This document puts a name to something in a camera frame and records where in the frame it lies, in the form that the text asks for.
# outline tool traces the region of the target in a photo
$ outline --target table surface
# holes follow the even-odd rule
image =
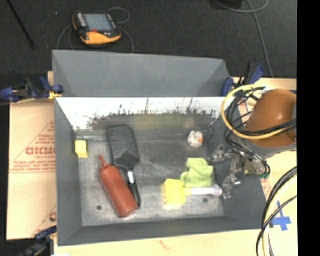
[[[256,85],[273,89],[297,90],[297,80],[287,78],[261,78]],[[284,152],[270,159],[271,175],[268,184],[262,184],[270,190],[290,169],[297,166],[297,152]],[[281,202],[297,194],[294,183],[283,195]],[[298,255],[298,207],[297,200],[289,204],[282,212],[289,217],[287,230],[275,225],[269,230],[272,249],[275,255]],[[241,230],[210,234],[197,234],[179,237],[153,238],[132,241],[103,242],[89,245],[58,246],[55,239],[55,255],[70,256],[254,256],[256,241],[260,230]]]

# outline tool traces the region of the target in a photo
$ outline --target cardboard sheet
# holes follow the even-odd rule
[[[6,238],[28,239],[57,220],[53,102],[12,104],[9,125]]]

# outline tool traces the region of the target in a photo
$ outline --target green towel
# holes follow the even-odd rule
[[[180,180],[187,188],[208,188],[212,186],[213,166],[200,157],[188,158],[185,165],[185,172],[181,174]]]

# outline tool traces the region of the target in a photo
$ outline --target blue clamp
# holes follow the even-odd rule
[[[243,80],[239,80],[238,84],[234,83],[233,78],[228,77],[221,90],[221,96],[226,97],[233,89],[239,88],[244,85],[254,85],[265,73],[265,69],[258,63],[250,63],[247,74]]]
[[[29,99],[48,99],[51,94],[60,96],[64,88],[60,84],[51,86],[45,77],[40,77],[39,84],[33,84],[30,78],[26,78],[22,84],[7,87],[0,90],[0,99],[8,103],[17,103]]]
[[[49,244],[52,245],[52,240],[49,236],[56,232],[57,226],[53,226],[36,234],[34,238],[37,242],[23,252],[20,252],[17,256],[39,256],[48,248]]]

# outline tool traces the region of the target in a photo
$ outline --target red squeeze bottle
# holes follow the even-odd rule
[[[112,164],[106,164],[101,155],[98,157],[102,163],[99,175],[100,181],[118,216],[124,218],[133,214],[139,209],[139,206],[119,169]]]

